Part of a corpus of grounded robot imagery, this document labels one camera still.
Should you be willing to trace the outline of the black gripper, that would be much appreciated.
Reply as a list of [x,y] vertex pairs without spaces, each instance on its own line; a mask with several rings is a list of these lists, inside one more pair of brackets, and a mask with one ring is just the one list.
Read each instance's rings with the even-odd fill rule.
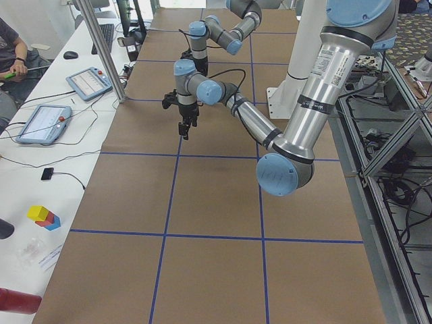
[[196,70],[200,72],[202,75],[208,76],[208,70],[209,70],[208,57],[204,57],[201,59],[197,59],[193,57],[192,60],[195,64]]
[[178,132],[184,140],[188,140],[189,127],[197,127],[198,125],[198,103],[192,103],[189,105],[180,103],[178,107],[180,115],[182,116],[182,121],[178,123]]

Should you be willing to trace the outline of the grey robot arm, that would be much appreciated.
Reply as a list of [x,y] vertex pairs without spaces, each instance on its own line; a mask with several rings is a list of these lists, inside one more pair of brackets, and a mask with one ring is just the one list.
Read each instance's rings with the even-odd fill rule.
[[277,1],[228,1],[239,23],[226,30],[216,16],[189,25],[190,49],[174,63],[175,89],[162,106],[176,105],[182,137],[197,125],[199,104],[224,104],[267,153],[256,167],[261,188],[285,196],[305,186],[314,174],[314,145],[333,111],[356,60],[371,51],[391,48],[396,39],[397,1],[306,1],[286,79],[271,89],[289,119],[284,130],[272,124],[239,86],[208,76],[207,41],[235,55],[263,20],[262,10]]
[[182,53],[182,59],[190,59],[203,75],[208,74],[207,41],[211,39],[229,54],[236,55],[246,39],[261,24],[262,11],[256,1],[226,1],[226,7],[241,21],[231,30],[220,24],[219,18],[209,15],[203,20],[191,22],[188,31],[188,50]]

